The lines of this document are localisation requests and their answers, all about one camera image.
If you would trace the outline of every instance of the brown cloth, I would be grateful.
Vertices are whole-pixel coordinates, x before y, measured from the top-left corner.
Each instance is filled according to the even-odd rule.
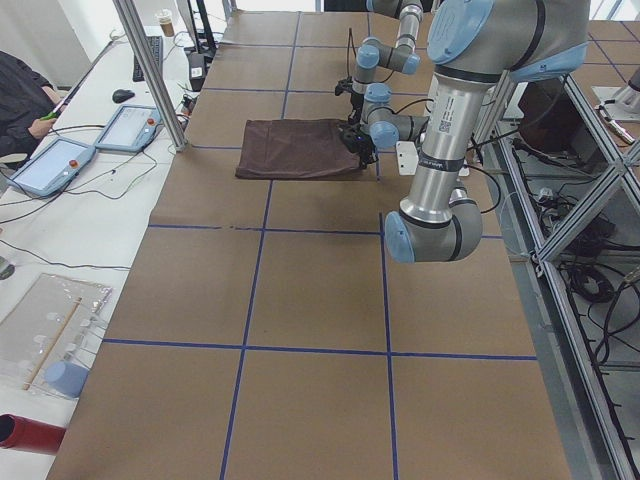
[[[340,140],[340,120],[248,120],[238,178],[300,179],[359,169]]]

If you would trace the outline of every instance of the black keyboard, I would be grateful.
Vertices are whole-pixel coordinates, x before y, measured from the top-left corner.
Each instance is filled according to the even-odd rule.
[[[153,58],[158,65],[158,69],[160,70],[160,75],[162,75],[162,37],[160,36],[151,36],[147,37],[147,43],[149,47],[151,47],[151,53],[153,54]],[[144,73],[142,73],[142,67],[140,66],[140,62],[134,56],[133,57],[133,81],[134,82],[142,82],[144,80]]]

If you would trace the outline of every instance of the white table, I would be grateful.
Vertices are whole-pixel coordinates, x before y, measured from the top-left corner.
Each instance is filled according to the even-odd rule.
[[[147,31],[148,34],[159,34]],[[181,35],[178,43],[185,43],[188,36]],[[169,95],[178,105],[183,88],[188,86],[188,64],[181,47],[175,47],[173,39],[164,39],[163,77]],[[118,105],[111,94],[118,88],[131,89],[135,97],[129,104],[154,105],[146,82],[131,80],[133,52],[126,38],[118,40],[98,62],[94,70],[56,122],[55,128],[75,125],[104,125]],[[66,130],[61,135],[85,143],[93,143],[98,129]],[[41,146],[52,141],[50,135]],[[149,213],[154,207],[173,160],[174,150],[166,131],[161,131],[146,149],[157,166],[140,178],[119,200],[109,200],[95,193],[84,195],[62,194],[42,210],[28,217],[0,224],[0,239],[30,250],[42,257],[66,264],[122,265],[130,267],[143,234]],[[126,165],[118,167],[130,156],[98,153],[73,180],[73,189],[103,172],[111,172],[78,188],[76,191],[99,190],[110,196],[120,195],[141,173],[154,166],[154,160],[140,154]],[[30,212],[44,203],[33,200],[24,204],[6,205],[27,197],[19,190],[9,188],[0,198],[0,222]],[[120,296],[127,271],[81,268],[70,270],[51,266],[33,256],[0,244],[0,256],[15,265],[13,276],[0,281],[0,321],[14,308],[29,287],[42,273],[59,274],[79,280],[100,283],[113,288],[113,293],[101,316],[108,320]],[[0,378],[2,412],[13,413],[44,422],[66,425],[76,402],[42,394],[17,390],[3,385]],[[44,479],[54,457],[0,449],[0,478],[12,480]]]

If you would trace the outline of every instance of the black mouse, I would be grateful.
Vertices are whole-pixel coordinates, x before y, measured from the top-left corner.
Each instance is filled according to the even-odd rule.
[[[115,103],[122,103],[125,100],[129,100],[133,96],[135,96],[135,93],[133,93],[131,90],[124,90],[122,88],[119,88],[118,90],[113,92],[111,99]]]

